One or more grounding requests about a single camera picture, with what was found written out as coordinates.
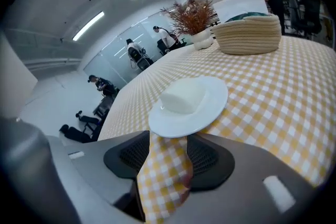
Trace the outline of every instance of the woven basket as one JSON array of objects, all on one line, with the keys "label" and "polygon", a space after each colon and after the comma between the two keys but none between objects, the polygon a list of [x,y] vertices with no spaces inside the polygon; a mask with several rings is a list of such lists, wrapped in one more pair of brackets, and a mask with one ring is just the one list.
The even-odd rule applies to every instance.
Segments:
[{"label": "woven basket", "polygon": [[281,39],[278,16],[250,16],[212,28],[221,51],[233,55],[265,54],[276,50]]}]

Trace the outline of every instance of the dried flower arrangement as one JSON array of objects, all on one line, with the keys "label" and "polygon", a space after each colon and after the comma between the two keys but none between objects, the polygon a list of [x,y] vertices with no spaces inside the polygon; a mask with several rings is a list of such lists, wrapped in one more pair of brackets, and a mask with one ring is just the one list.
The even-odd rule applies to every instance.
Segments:
[{"label": "dried flower arrangement", "polygon": [[196,35],[202,32],[214,13],[209,0],[186,0],[185,4],[175,2],[170,9],[163,8],[161,11],[174,21],[173,32],[176,35]]}]

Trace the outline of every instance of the desk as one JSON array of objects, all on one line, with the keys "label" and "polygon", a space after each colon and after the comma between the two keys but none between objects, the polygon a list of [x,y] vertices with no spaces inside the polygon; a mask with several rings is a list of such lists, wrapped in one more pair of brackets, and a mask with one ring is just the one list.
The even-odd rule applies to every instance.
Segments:
[{"label": "desk", "polygon": [[269,54],[233,56],[217,42],[169,52],[127,84],[99,140],[148,130],[148,113],[173,81],[200,75],[225,81],[226,109],[204,133],[273,153],[313,185],[331,165],[336,133],[336,53],[319,43],[283,36]]}]

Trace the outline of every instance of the checkered napkin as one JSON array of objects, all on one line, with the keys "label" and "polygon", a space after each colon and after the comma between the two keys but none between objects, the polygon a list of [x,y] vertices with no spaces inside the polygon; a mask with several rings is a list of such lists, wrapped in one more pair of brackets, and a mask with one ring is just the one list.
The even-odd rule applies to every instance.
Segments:
[{"label": "checkered napkin", "polygon": [[137,176],[146,223],[162,223],[186,199],[193,165],[187,138],[163,138],[151,132],[149,154]]}]

